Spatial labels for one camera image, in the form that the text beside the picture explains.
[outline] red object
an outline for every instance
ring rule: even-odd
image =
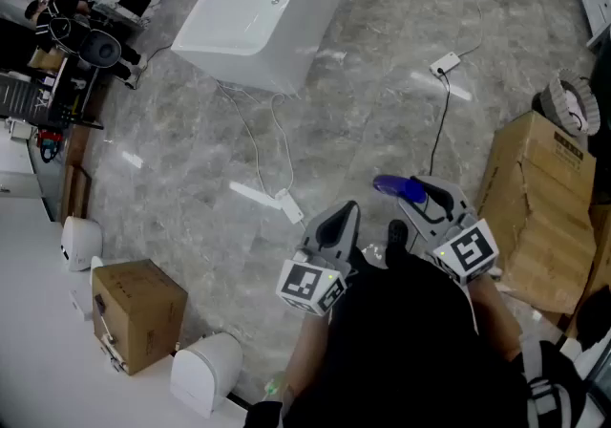
[[[64,139],[64,137],[59,133],[54,133],[52,131],[45,131],[44,129],[38,131],[38,140],[50,140],[55,142],[60,142]]]

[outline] power adapter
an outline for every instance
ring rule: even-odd
[[[288,193],[288,190],[283,188],[276,194],[276,201],[280,203],[284,214],[294,225],[304,218],[302,209],[299,208],[293,197]]]
[[[433,75],[439,78],[443,74],[447,74],[455,66],[458,66],[459,63],[460,63],[460,58],[456,55],[456,53],[450,51],[445,56],[435,61],[429,67],[429,69],[431,70],[431,73]]]

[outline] black cable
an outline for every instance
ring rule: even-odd
[[[448,86],[446,87],[446,85],[444,85],[444,88],[448,91],[448,95],[446,96],[446,106],[443,110],[443,115],[441,116],[441,123],[439,124],[439,130],[437,131],[437,137],[435,138],[435,145],[432,147],[432,151],[431,151],[431,164],[429,165],[429,177],[432,176],[432,165],[434,163],[435,151],[437,151],[437,144],[439,144],[439,138],[441,137],[441,130],[443,129],[443,123],[446,120],[446,114],[448,114],[448,107],[450,106],[450,81],[448,80],[448,77],[446,76],[445,72],[441,68],[438,68],[437,72],[443,75],[444,78],[446,78],[446,83],[448,83]],[[427,213],[428,208],[429,208],[429,196],[427,195],[427,203],[425,203],[424,205],[425,214]],[[408,253],[411,253],[411,250],[413,249],[413,246],[415,245],[417,239],[418,239],[418,233],[416,233],[415,237],[413,238],[413,241],[411,242],[411,246],[410,246]]]
[[[573,116],[574,118],[576,118],[578,120],[578,122],[579,122],[578,130],[580,131],[581,128],[583,127],[583,122],[581,122],[581,118],[577,114],[575,114],[574,112],[571,112],[571,111],[569,111],[569,116]]]
[[[151,54],[151,56],[149,57],[149,60],[148,60],[148,62],[147,62],[147,64],[146,64],[146,68],[145,68],[144,70],[142,70],[142,71],[140,72],[140,74],[139,74],[139,75],[137,76],[137,78],[136,78],[136,88],[133,88],[132,90],[137,90],[137,85],[138,85],[138,83],[140,82],[140,77],[141,77],[141,76],[142,76],[142,74],[143,74],[144,72],[146,72],[146,70],[148,69],[148,67],[149,67],[149,63],[151,62],[151,59],[153,59],[153,58],[155,57],[155,54],[157,54],[159,51],[167,50],[168,48],[171,48],[171,47],[172,47],[172,44],[169,44],[169,45],[167,45],[167,46],[163,46],[163,47],[161,47],[161,48],[157,48],[157,50],[156,50],[156,51],[155,51],[153,54]]]
[[[435,151],[437,150],[437,144],[439,144],[441,130],[443,129],[443,122],[446,119],[446,114],[448,114],[448,107],[450,106],[450,103],[449,103],[450,102],[450,81],[448,80],[448,77],[446,76],[446,74],[444,73],[444,71],[441,68],[438,68],[437,72],[442,74],[443,77],[446,78],[446,83],[448,83],[448,86],[446,87],[444,85],[444,88],[448,91],[448,96],[446,96],[446,107],[443,110],[443,116],[441,116],[441,123],[439,124],[439,130],[437,131],[437,138],[435,138],[435,145],[431,151],[431,164],[429,165],[429,177],[432,175],[432,165],[434,163]]]

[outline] black shirt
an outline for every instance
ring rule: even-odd
[[[49,23],[57,16],[72,18],[76,13],[78,0],[52,0],[43,11],[38,14],[36,20],[36,41],[38,47],[45,53],[49,53],[55,46],[55,40],[49,31]]]
[[[444,272],[411,256],[357,279],[336,306],[321,370],[284,427],[527,426],[521,355],[509,363],[484,343]],[[579,376],[554,345],[542,344],[542,358],[543,373],[569,391],[575,425],[585,401]],[[280,403],[256,404],[245,426],[275,427],[279,413]],[[548,421],[540,426],[556,425]]]

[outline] white bathtub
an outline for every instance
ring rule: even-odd
[[[172,50],[216,79],[293,94],[340,0],[199,0]]]

